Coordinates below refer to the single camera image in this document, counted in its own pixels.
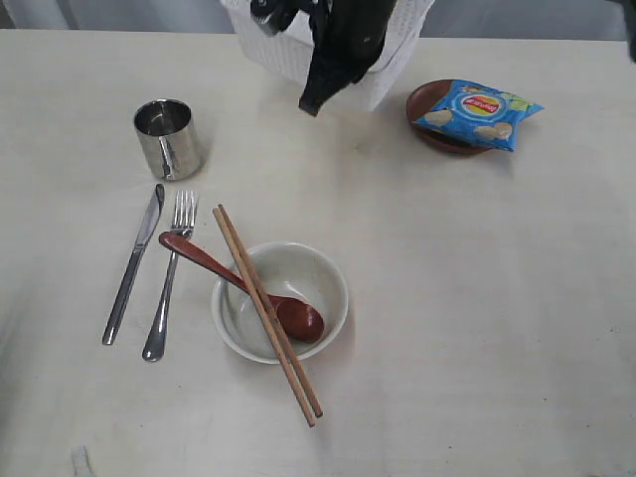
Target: stainless steel cup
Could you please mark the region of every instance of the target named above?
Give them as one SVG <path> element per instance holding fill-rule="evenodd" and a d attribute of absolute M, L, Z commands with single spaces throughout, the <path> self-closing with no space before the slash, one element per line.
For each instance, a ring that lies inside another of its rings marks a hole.
<path fill-rule="evenodd" d="M 158 179 L 179 181 L 203 164 L 192 111 L 175 99 L 155 99 L 135 112 L 135 130 L 150 171 Z"/>

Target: chopsticks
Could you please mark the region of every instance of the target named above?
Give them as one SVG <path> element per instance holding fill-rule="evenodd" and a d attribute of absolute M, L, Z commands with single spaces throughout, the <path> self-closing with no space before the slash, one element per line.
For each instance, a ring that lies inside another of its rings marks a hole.
<path fill-rule="evenodd" d="M 269 337 L 269 341 L 271 342 L 271 346 L 274 349 L 276 357 L 282 366 L 285 377 L 289 381 L 291 390 L 296 396 L 296 400 L 300 405 L 300 409 L 302 410 L 305 419 L 307 419 L 307 423 L 310 427 L 313 427 L 316 425 L 316 421 L 307 401 L 311 404 L 311 408 L 313 409 L 316 417 L 322 416 L 322 409 L 318 402 L 318 398 L 311 387 L 311 383 L 305 374 L 305 370 L 300 364 L 300 361 L 298 361 L 298 357 L 296 356 L 291 343 L 289 343 L 289 338 L 287 338 L 280 321 L 278 321 L 276 312 L 269 301 L 269 296 L 265 291 L 262 281 L 256 273 L 254 264 L 240 241 L 237 230 L 232 224 L 232 221 L 230 220 L 230 217 L 223 205 L 219 204 L 216 208 L 214 208 L 213 214 L 219 224 L 219 229 L 221 229 L 221 233 L 230 248 L 230 252 L 237 264 L 240 276 L 247 287 L 247 291 L 249 291 L 249 296 L 256 307 L 260 321 L 265 328 L 265 332 Z"/>

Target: chip bag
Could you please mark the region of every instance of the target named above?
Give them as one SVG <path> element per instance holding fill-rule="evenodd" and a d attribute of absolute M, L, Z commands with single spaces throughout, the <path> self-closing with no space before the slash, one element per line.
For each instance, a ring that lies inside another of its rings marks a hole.
<path fill-rule="evenodd" d="M 415 124 L 469 144 L 514 151 L 518 124 L 543 108 L 509 92 L 456 79 Z"/>

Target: butter knife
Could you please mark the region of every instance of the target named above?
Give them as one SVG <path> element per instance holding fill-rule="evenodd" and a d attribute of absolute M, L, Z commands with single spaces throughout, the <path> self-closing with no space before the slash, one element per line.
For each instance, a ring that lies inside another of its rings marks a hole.
<path fill-rule="evenodd" d="M 161 216 L 161 210 L 163 209 L 164 190 L 161 184 L 157 184 L 155 190 L 150 198 L 150 204 L 146 209 L 146 214 L 143 216 L 137 239 L 135 240 L 135 246 L 132 249 L 132 254 L 128 260 L 128 266 L 121 279 L 119 285 L 119 291 L 115 298 L 115 303 L 112 305 L 112 311 L 108 317 L 108 323 L 106 323 L 106 329 L 101 337 L 102 345 L 112 345 L 115 342 L 117 331 L 119 331 L 119 325 L 121 325 L 121 319 L 123 318 L 123 312 L 126 310 L 126 304 L 128 303 L 128 297 L 130 296 L 130 289 L 132 283 L 135 281 L 135 275 L 137 274 L 137 268 L 141 261 L 141 256 L 146 250 L 146 246 L 152 237 L 159 217 Z"/>

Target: wooden plate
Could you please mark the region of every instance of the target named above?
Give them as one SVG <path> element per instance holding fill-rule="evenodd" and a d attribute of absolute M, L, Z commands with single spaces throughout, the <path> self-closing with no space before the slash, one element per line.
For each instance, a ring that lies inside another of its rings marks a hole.
<path fill-rule="evenodd" d="M 448 93 L 452 83 L 452 79 L 438 79 L 437 81 L 423 84 L 410 94 L 406 100 L 406 118 L 408 119 L 410 128 L 422 141 L 439 151 L 464 156 L 489 151 L 491 149 L 489 147 L 473 146 L 467 142 L 414 124 L 415 121 L 428 113 L 437 102 Z"/>

